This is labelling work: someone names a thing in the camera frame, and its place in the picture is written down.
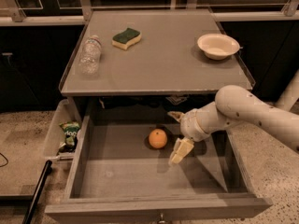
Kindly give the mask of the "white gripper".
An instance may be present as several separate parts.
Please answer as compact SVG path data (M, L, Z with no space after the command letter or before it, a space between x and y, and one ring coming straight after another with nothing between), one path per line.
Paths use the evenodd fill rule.
M169 111L167 115L180 122L180 131L184 138L178 138L169 158L169 164L179 164L194 148L194 142L207 139L210 133L205 130L204 121L207 113L200 109L192 109L187 113Z

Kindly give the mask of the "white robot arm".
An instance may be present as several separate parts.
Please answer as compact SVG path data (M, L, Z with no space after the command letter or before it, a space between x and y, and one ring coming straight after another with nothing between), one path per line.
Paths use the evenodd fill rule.
M291 108L299 99L299 71L274 105L269 105L246 89L228 85L219 89L215 101L186 113L170 111L179 123L182 136L176 141L169 161L181 162L196 142L214 132L245 121L275 137L293 151L299 149L299 116Z

